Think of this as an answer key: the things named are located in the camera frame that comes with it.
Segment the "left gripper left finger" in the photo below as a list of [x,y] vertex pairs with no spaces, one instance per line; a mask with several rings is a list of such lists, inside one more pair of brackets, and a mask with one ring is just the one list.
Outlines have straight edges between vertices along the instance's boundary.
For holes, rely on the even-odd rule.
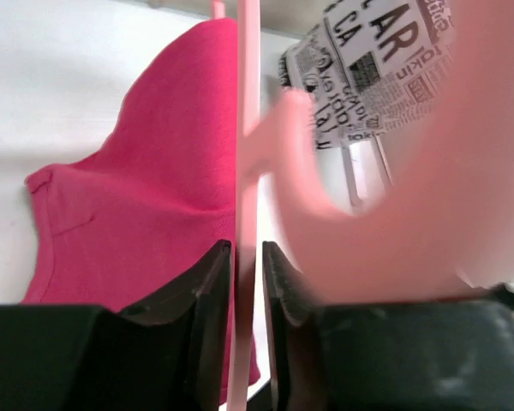
[[228,241],[114,313],[0,305],[0,410],[215,410],[229,312]]

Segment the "pink trousers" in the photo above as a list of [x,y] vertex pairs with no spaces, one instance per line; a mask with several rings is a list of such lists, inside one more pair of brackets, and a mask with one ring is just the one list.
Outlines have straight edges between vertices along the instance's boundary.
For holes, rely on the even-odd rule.
[[235,236],[237,26],[196,24],[129,88],[103,145],[28,175],[38,235],[23,304],[119,311]]

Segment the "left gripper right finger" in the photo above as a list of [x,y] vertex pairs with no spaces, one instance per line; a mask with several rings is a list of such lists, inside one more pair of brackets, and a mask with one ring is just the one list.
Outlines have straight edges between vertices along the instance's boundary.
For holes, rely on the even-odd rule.
[[459,301],[324,306],[262,245],[265,410],[514,410],[514,288]]

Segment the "pink plastic hanger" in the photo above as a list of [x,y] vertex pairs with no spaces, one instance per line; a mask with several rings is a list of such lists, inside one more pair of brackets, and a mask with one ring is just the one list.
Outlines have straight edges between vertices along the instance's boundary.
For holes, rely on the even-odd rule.
[[421,144],[385,197],[351,216],[315,167],[310,95],[260,115],[260,4],[238,4],[235,299],[227,407],[247,407],[257,184],[322,301],[422,301],[514,278],[514,1],[457,1],[455,58]]

